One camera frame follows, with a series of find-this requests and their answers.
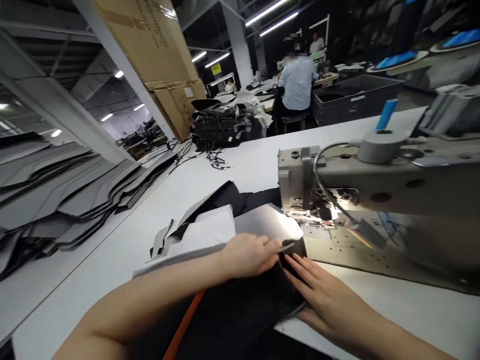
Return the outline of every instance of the light blue shirt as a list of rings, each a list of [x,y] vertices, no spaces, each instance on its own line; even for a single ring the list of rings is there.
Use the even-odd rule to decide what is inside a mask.
[[[290,110],[307,109],[310,106],[312,82],[318,78],[314,61],[307,56],[299,56],[285,66],[278,82],[278,86],[285,88],[283,105]]]

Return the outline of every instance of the yellow sign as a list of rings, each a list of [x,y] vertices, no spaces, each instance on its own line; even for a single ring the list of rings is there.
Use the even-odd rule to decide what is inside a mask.
[[[220,74],[222,72],[222,68],[220,67],[220,63],[217,62],[215,65],[211,67],[211,72],[213,75]]]

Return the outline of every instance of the hand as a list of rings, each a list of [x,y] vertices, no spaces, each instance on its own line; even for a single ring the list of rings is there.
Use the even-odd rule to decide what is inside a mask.
[[[297,317],[312,329],[338,345],[353,352],[369,351],[375,335],[390,322],[343,281],[324,270],[310,259],[297,254],[286,261],[307,285],[288,271],[287,277],[313,307],[302,310]]]
[[[270,270],[279,260],[280,239],[266,236],[238,234],[220,251],[222,271],[229,278],[246,278]]]

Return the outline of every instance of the white shirt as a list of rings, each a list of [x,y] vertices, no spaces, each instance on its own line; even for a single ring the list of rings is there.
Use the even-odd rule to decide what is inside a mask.
[[[232,91],[235,91],[235,84],[233,82],[231,84],[227,83],[225,85],[225,92],[231,93]]]
[[[308,109],[312,82],[318,78],[314,61],[307,56],[299,56],[285,66],[278,82],[279,87],[285,88],[283,105],[290,110]]]
[[[316,41],[310,44],[310,55],[318,53],[325,47],[325,42],[323,37],[319,37]]]

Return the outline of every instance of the stool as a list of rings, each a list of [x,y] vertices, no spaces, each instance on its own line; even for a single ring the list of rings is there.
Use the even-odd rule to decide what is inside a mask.
[[[300,122],[300,130],[305,130],[305,120],[309,115],[308,111],[301,112],[298,115],[282,116],[280,120],[283,122],[283,133],[287,133],[287,125]]]

